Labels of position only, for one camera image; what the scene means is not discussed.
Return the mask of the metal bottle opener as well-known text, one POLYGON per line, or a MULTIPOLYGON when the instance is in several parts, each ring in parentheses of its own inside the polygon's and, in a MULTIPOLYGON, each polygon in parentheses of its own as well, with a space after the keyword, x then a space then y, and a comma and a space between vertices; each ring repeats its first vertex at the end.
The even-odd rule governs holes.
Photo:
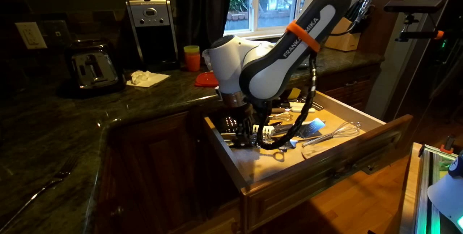
POLYGON ((273 158, 277 162, 285 161, 285 152, 279 149, 275 149, 275 150, 259 149, 259 155, 273 158))

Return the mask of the wooden kitchen drawer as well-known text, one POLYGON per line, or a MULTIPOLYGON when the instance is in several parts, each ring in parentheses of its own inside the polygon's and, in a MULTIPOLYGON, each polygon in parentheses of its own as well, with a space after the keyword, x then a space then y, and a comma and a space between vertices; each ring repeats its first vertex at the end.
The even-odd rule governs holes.
POLYGON ((337 146, 309 159, 302 156, 302 143, 285 152, 284 162, 259 155, 258 148, 230 147, 218 131, 219 123, 212 121, 211 116, 204 117, 210 144, 239 192, 241 234, 251 233, 347 178, 331 178, 346 161, 379 153, 380 170, 410 151, 411 144, 406 140, 410 114, 385 123, 321 92, 317 92, 314 101, 323 109, 309 114, 307 120, 325 120, 320 131, 323 135, 343 122, 361 122, 362 127, 357 136, 321 142, 337 146))

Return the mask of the metal grater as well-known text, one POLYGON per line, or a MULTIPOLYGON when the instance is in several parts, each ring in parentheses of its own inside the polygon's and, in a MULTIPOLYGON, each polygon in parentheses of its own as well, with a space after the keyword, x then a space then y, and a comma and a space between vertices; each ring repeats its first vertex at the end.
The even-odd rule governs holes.
POLYGON ((238 122, 231 116, 223 117, 219 119, 218 130, 220 133, 232 133, 235 134, 238 128, 238 122))

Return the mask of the metal spatula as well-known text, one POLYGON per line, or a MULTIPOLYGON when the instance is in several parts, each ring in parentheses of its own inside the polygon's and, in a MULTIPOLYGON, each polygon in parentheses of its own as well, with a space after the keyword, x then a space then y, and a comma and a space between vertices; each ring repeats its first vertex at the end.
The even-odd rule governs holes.
MULTIPOLYGON (((275 135, 287 133, 292 126, 293 124, 278 125, 274 127, 273 132, 275 135)), ((325 127, 325 120, 320 120, 319 118, 316 118, 312 121, 304 121, 294 136, 299 138, 309 138, 316 134, 323 127, 325 127)))

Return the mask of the stack of orange green cups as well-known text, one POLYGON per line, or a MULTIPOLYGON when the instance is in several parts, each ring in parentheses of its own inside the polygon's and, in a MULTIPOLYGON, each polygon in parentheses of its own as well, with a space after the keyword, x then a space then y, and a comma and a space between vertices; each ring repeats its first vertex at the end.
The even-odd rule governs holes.
POLYGON ((184 46, 184 60, 187 70, 197 72, 200 70, 200 48, 199 46, 184 46))

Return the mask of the wooden spatula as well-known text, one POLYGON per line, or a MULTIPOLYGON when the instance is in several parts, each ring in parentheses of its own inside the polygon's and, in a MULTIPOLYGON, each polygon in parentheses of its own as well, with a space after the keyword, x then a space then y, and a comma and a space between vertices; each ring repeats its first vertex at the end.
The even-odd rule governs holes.
POLYGON ((334 147, 336 147, 336 144, 326 144, 326 143, 318 143, 314 145, 306 145, 302 147, 302 156, 304 159, 309 159, 311 157, 314 157, 318 154, 321 154, 327 150, 330 150, 334 147))

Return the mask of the wooden cabinet drawers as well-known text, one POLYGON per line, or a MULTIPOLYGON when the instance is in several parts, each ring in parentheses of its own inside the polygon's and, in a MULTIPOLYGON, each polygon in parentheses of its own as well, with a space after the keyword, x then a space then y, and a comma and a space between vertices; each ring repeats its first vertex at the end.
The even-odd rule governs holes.
POLYGON ((329 75, 320 75, 317 90, 364 111, 380 72, 380 64, 372 64, 329 75))

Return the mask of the dark curtain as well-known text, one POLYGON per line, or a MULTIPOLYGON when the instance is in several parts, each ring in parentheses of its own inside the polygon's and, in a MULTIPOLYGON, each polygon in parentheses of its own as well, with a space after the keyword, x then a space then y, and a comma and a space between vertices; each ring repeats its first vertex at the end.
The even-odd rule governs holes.
POLYGON ((208 49, 222 38, 230 0, 176 0, 177 40, 184 46, 208 49))

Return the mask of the window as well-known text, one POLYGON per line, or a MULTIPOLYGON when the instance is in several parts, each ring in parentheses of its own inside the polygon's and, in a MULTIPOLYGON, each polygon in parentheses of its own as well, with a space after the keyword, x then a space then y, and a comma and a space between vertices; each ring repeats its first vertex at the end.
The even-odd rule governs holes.
POLYGON ((225 35, 246 39, 279 37, 306 0, 230 0, 225 35))

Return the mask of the wooden knife block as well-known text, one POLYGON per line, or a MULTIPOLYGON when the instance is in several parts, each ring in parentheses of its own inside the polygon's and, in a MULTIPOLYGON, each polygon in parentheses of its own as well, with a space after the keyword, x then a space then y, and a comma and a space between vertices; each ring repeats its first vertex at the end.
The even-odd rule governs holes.
POLYGON ((349 52, 358 47, 361 34, 371 23, 369 15, 375 10, 372 0, 359 0, 352 5, 327 37, 324 46, 349 52))

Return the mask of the silver black coffee maker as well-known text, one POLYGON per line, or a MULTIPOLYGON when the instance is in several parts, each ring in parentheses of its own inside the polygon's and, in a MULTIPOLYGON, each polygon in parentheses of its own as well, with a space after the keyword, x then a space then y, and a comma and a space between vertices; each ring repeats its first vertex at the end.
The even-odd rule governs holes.
POLYGON ((127 0, 126 9, 142 67, 180 69, 170 0, 127 0))

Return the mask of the chrome toaster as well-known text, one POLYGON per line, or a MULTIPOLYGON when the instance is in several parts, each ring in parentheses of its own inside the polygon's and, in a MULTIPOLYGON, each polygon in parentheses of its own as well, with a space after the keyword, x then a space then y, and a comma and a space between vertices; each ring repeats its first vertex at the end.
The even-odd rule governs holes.
POLYGON ((64 51, 71 79, 67 92, 89 98, 122 91, 126 86, 122 65, 107 38, 76 40, 64 51))

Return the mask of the orange clamp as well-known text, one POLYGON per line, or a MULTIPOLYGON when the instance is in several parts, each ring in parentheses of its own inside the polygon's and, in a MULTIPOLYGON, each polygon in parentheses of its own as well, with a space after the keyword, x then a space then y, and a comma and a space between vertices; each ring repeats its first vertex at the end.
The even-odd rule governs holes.
POLYGON ((453 144, 455 142, 455 136, 454 135, 450 135, 448 136, 444 143, 441 144, 439 150, 442 152, 442 153, 447 153, 447 154, 452 154, 454 153, 454 148, 453 148, 453 144))

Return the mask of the metal fork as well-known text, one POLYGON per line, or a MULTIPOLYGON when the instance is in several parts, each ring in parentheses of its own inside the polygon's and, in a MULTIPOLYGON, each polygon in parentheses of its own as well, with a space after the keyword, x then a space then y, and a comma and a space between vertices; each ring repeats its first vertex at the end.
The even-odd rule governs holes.
POLYGON ((58 170, 57 173, 53 175, 51 180, 49 180, 43 187, 38 189, 32 197, 30 197, 16 212, 13 214, 10 219, 3 225, 2 228, 0 228, 0 234, 3 234, 7 229, 10 227, 10 225, 13 223, 13 221, 16 220, 17 217, 31 204, 33 201, 35 201, 39 196, 41 196, 45 191, 47 191, 50 188, 53 188, 54 186, 58 185, 59 183, 63 182, 74 170, 74 168, 77 165, 79 158, 76 155, 73 155, 69 157, 63 166, 58 170))

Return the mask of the white wall socket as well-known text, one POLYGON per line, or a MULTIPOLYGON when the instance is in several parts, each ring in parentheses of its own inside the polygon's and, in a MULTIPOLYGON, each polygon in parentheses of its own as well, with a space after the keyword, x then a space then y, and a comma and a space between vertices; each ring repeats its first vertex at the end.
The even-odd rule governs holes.
POLYGON ((15 23, 18 32, 29 50, 47 49, 45 40, 36 22, 15 23))

